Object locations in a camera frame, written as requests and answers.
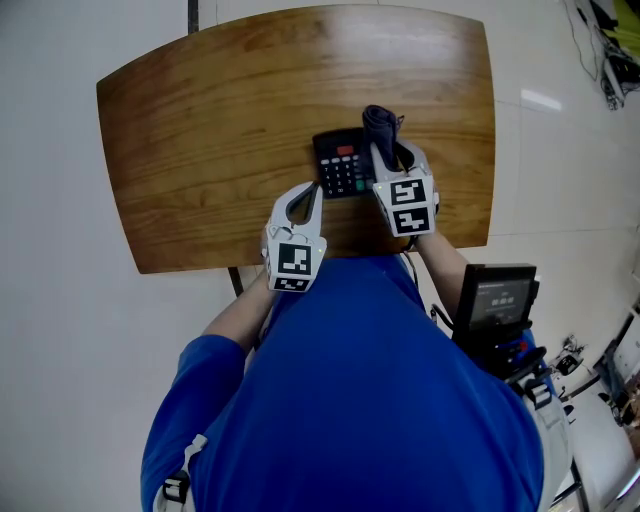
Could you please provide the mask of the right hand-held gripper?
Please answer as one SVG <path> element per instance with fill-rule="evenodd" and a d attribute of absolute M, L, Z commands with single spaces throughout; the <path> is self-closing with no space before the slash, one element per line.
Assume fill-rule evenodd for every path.
<path fill-rule="evenodd" d="M 396 141 L 396 156 L 406 174 L 395 178 L 377 145 L 370 144 L 371 162 L 377 181 L 372 190 L 394 237 L 410 237 L 435 231 L 439 193 L 433 175 L 427 172 L 423 150 L 406 139 Z"/>

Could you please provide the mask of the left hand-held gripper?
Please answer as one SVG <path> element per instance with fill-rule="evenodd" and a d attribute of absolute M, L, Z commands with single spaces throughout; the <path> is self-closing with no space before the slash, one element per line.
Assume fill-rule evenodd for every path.
<path fill-rule="evenodd" d="M 290 211 L 294 207 L 294 225 L 319 233 L 323 211 L 323 189 L 308 181 L 294 186 L 274 203 L 263 236 L 263 260 L 268 288 L 279 292 L 307 292 L 314 283 L 327 241 L 323 237 L 296 233 Z"/>

